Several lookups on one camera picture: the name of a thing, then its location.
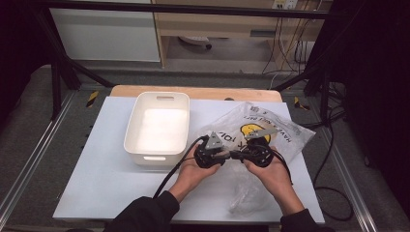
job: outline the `power strip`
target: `power strip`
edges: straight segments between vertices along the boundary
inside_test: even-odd
[[[298,0],[275,0],[272,9],[295,10]]]
[[[286,4],[284,5],[285,10],[295,10],[296,4],[298,4],[298,0],[287,0]]]
[[[272,9],[283,10],[286,5],[286,0],[275,0]]]

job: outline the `white tabletop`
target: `white tabletop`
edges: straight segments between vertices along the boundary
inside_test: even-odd
[[[107,97],[78,160],[53,217],[63,220],[113,219],[134,199],[153,196],[169,169],[154,170],[133,163],[124,149],[124,138],[136,98]],[[217,120],[242,101],[190,101],[189,141],[196,131]],[[290,119],[285,103],[254,102]],[[184,223],[273,223],[281,212],[274,197],[267,197],[264,208],[251,214],[229,211],[236,192],[234,172],[228,164],[204,180],[181,203],[173,218]],[[302,154],[288,163],[294,189],[317,223],[324,223],[322,212]],[[176,176],[168,181],[169,189]]]

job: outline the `black sleeve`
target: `black sleeve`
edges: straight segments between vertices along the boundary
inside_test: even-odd
[[[168,231],[169,222],[179,207],[178,201],[168,191],[156,199],[140,197],[111,221],[104,232]]]
[[[304,209],[299,213],[285,216],[280,219],[281,232],[334,232],[335,230],[329,227],[319,227],[310,215],[308,209]]]

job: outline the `person's right hand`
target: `person's right hand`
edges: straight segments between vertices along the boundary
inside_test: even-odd
[[[267,167],[258,167],[244,160],[248,171],[253,173],[277,200],[284,216],[301,212],[305,207],[290,182],[289,175],[278,158],[273,158]]]

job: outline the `clear plastic bag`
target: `clear plastic bag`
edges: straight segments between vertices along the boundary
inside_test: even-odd
[[[207,125],[197,132],[197,136],[211,134],[214,131],[230,151],[240,150],[247,145],[245,135],[254,130],[278,130],[276,134],[266,135],[270,146],[275,146],[289,164],[305,145],[313,138],[315,132],[303,128],[274,112],[244,102],[214,123]],[[262,183],[239,161],[227,163],[228,168],[235,172],[236,194],[232,197],[230,212],[232,214],[249,214],[265,207],[268,191]]]

